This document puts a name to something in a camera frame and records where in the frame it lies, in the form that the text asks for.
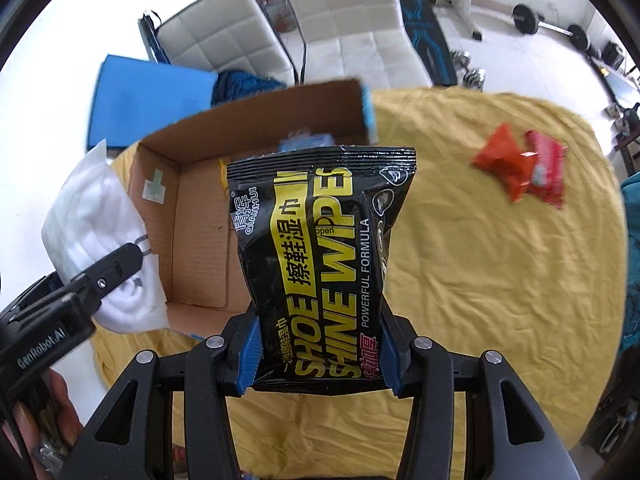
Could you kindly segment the person's left hand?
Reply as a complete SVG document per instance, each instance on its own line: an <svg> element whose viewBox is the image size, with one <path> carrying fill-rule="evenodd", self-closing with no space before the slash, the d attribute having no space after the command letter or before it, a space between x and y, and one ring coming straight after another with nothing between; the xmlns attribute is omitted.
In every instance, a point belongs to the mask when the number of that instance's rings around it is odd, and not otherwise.
<svg viewBox="0 0 640 480"><path fill-rule="evenodd" d="M84 427L54 370L10 402L1 393L1 478L54 479Z"/></svg>

